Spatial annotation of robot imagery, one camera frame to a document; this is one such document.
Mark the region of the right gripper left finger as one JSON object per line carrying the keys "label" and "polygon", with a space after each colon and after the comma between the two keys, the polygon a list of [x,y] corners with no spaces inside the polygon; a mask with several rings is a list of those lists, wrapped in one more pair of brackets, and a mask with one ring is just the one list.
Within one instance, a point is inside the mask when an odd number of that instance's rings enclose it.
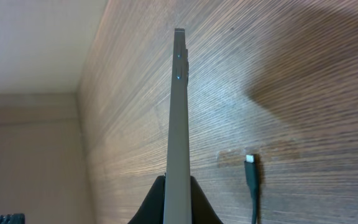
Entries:
{"label": "right gripper left finger", "polygon": [[156,178],[136,214],[128,224],[162,224],[165,201],[165,176]]}

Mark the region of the teal screen smartphone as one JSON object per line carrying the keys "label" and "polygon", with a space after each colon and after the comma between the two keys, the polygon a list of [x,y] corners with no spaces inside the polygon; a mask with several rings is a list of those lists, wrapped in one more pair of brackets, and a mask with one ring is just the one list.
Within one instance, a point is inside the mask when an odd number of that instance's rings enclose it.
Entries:
{"label": "teal screen smartphone", "polygon": [[176,28],[173,43],[164,224],[192,222],[187,86],[188,51],[185,30]]}

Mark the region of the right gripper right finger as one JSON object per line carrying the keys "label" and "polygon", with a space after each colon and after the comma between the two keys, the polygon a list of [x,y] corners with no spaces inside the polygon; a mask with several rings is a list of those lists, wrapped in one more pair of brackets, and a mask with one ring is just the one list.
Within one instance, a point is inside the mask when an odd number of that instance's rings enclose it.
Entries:
{"label": "right gripper right finger", "polygon": [[223,224],[193,176],[190,182],[192,224]]}

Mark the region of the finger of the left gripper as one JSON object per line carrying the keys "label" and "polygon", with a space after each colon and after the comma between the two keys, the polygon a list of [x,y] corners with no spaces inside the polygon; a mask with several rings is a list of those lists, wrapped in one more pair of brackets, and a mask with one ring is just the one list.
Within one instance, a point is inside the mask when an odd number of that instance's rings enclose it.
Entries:
{"label": "finger of the left gripper", "polygon": [[0,224],[25,224],[23,213],[0,215]]}

